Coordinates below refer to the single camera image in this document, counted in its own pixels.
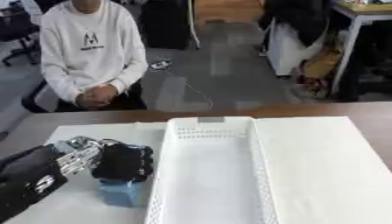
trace black glove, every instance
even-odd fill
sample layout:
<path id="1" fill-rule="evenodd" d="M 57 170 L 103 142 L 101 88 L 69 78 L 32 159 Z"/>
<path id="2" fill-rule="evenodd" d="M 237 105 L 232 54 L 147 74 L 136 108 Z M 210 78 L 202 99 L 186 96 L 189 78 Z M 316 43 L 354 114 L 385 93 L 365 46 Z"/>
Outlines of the black glove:
<path id="1" fill-rule="evenodd" d="M 146 146 L 124 143 L 106 146 L 92 175 L 96 179 L 143 182 L 152 174 L 152 153 Z"/>

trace white sweatshirt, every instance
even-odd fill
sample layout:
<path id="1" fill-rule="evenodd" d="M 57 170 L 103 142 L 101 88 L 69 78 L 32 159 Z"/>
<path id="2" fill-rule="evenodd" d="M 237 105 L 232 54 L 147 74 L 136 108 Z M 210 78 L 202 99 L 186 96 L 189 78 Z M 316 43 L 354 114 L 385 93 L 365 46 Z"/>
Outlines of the white sweatshirt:
<path id="1" fill-rule="evenodd" d="M 109 0 L 93 14 L 78 12 L 71 1 L 51 8 L 41 21 L 40 42 L 42 74 L 67 102 L 106 84 L 123 93 L 147 69 L 133 17 Z"/>

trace black pants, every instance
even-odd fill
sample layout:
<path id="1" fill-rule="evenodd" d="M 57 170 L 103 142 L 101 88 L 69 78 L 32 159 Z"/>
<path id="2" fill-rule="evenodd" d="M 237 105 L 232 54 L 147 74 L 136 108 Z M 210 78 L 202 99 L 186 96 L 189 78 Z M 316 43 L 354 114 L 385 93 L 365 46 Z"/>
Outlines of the black pants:
<path id="1" fill-rule="evenodd" d="M 116 96 L 113 101 L 105 107 L 95 109 L 96 111 L 105 110 L 131 110 L 131 109 L 147 109 L 142 99 L 142 85 L 140 81 L 136 82 L 131 88 L 123 94 Z M 59 100 L 56 112 L 81 112 L 90 111 L 85 108 L 79 108 L 70 102 Z"/>

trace robotic hand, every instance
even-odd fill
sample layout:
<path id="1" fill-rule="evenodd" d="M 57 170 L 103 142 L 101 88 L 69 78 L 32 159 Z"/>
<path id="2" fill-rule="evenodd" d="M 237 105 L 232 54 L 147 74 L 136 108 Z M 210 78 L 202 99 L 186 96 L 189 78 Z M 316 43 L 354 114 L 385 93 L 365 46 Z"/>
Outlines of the robotic hand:
<path id="1" fill-rule="evenodd" d="M 147 146 L 77 136 L 0 160 L 0 223 L 87 168 L 97 179 L 143 182 L 152 174 L 151 155 Z"/>

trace blue box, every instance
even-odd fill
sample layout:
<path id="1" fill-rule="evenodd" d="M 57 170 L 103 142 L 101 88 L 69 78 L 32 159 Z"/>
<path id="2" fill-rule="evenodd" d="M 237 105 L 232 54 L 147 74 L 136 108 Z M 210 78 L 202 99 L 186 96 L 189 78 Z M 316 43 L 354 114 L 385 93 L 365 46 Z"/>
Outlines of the blue box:
<path id="1" fill-rule="evenodd" d="M 100 192 L 106 204 L 117 207 L 140 207 L 142 183 L 101 180 Z"/>

